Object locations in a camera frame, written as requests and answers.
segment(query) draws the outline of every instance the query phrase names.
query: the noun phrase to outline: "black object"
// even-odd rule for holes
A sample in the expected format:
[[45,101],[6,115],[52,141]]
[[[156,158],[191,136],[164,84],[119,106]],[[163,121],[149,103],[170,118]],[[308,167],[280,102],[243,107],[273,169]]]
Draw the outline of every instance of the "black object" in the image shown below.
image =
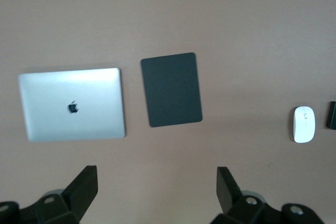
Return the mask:
[[44,196],[21,210],[16,202],[0,202],[0,224],[78,224],[97,192],[97,167],[87,166],[61,195]]
[[330,110],[327,119],[327,127],[336,130],[336,102],[330,102]]
[[193,52],[141,60],[152,127],[202,120],[196,55]]
[[304,205],[285,204],[277,211],[255,196],[243,196],[227,167],[217,168],[217,197],[223,214],[211,224],[323,224]]

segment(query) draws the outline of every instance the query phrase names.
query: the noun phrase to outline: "small black rectangular object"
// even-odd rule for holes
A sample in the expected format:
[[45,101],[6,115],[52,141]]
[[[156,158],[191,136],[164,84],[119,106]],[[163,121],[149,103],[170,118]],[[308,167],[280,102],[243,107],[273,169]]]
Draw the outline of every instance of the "small black rectangular object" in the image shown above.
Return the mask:
[[196,54],[143,59],[141,67],[152,127],[202,120]]
[[327,127],[336,130],[336,102],[330,102],[330,110],[327,119]]

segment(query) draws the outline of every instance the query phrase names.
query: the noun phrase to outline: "silver laptop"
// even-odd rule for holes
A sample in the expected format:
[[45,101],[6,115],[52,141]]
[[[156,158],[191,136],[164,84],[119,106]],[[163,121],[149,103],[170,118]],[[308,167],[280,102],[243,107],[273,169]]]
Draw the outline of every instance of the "silver laptop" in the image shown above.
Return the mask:
[[30,141],[125,137],[118,68],[24,73],[18,81]]

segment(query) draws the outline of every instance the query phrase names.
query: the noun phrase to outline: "black logo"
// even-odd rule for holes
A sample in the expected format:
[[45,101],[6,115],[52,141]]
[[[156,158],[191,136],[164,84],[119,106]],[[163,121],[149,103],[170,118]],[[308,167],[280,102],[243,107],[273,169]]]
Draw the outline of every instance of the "black logo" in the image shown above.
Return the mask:
[[77,108],[76,108],[77,104],[75,104],[75,101],[73,101],[72,103],[70,103],[68,105],[68,109],[70,111],[70,113],[77,113]]

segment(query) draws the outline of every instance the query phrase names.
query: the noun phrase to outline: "white mouse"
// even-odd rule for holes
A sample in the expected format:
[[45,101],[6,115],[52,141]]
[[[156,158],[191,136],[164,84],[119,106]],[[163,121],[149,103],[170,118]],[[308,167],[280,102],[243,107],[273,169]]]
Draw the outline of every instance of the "white mouse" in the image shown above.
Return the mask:
[[315,115],[312,108],[302,106],[295,109],[293,133],[297,143],[306,143],[313,139]]

